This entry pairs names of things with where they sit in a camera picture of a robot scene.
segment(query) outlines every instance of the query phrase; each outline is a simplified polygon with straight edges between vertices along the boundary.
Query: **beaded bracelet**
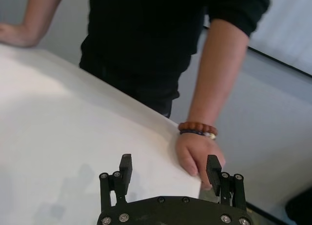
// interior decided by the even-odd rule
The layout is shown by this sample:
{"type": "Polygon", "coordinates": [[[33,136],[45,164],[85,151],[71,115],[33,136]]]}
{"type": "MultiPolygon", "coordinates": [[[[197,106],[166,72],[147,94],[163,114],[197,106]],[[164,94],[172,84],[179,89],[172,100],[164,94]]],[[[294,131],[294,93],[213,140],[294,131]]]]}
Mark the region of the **beaded bracelet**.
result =
{"type": "Polygon", "coordinates": [[[196,130],[201,132],[208,132],[214,134],[215,136],[218,135],[218,130],[210,125],[206,125],[203,123],[196,123],[196,122],[185,122],[180,123],[178,127],[179,131],[181,130],[196,130]]]}
{"type": "Polygon", "coordinates": [[[215,134],[209,133],[209,132],[202,132],[202,131],[191,130],[191,129],[180,130],[180,135],[182,135],[183,133],[193,133],[193,134],[197,134],[197,135],[200,135],[200,136],[207,136],[207,137],[209,137],[212,140],[216,139],[215,134]]]}

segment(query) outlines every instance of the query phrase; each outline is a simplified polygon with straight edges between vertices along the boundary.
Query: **black shirt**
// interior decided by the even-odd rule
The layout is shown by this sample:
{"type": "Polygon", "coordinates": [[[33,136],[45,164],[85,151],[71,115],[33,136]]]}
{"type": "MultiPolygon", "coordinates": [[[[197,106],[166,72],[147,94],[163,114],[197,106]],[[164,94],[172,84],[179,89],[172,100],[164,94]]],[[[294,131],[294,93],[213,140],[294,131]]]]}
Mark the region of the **black shirt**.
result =
{"type": "Polygon", "coordinates": [[[269,0],[90,0],[82,53],[120,68],[161,69],[196,53],[206,11],[249,36],[268,7],[269,0]]]}

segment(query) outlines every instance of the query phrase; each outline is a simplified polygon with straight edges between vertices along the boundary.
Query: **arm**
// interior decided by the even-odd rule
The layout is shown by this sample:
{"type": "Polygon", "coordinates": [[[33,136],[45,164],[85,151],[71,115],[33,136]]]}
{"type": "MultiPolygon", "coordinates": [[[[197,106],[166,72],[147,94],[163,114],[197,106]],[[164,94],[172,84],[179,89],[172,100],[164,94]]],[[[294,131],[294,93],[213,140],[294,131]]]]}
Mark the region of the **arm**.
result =
{"type": "MultiPolygon", "coordinates": [[[[245,57],[251,32],[268,9],[269,0],[208,0],[211,27],[200,62],[188,121],[213,125],[245,57]]],[[[184,133],[176,142],[180,164],[191,175],[199,174],[203,188],[210,188],[207,155],[225,159],[217,144],[206,137],[184,133]]]]}
{"type": "Polygon", "coordinates": [[[38,44],[49,29],[60,1],[28,0],[22,24],[0,24],[0,42],[21,47],[38,44]]]}
{"type": "Polygon", "coordinates": [[[232,90],[249,38],[224,20],[214,20],[203,49],[188,120],[213,125],[232,90]]]}

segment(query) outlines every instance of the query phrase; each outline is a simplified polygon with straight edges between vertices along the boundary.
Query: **black pants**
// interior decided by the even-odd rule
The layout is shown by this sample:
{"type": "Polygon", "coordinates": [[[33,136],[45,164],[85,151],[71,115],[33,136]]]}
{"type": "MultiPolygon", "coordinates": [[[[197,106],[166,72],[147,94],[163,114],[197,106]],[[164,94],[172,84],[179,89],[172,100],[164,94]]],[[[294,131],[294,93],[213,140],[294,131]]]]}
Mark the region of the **black pants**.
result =
{"type": "Polygon", "coordinates": [[[191,56],[177,60],[176,63],[170,61],[164,63],[160,70],[133,70],[105,63],[91,54],[83,54],[79,65],[83,70],[169,117],[172,100],[179,97],[178,79],[189,66],[190,60],[191,56]]]}

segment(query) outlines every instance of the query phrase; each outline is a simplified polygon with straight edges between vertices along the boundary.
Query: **forearm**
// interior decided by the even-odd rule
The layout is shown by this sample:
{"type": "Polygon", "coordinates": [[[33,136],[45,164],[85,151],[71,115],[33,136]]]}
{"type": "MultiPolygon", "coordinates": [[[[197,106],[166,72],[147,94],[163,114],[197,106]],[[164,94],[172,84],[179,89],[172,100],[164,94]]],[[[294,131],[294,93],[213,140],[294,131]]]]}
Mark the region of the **forearm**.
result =
{"type": "Polygon", "coordinates": [[[41,39],[47,32],[61,0],[28,0],[23,25],[34,38],[41,39]]]}
{"type": "Polygon", "coordinates": [[[212,22],[202,52],[188,120],[213,125],[239,73],[248,36],[234,25],[212,22]]]}

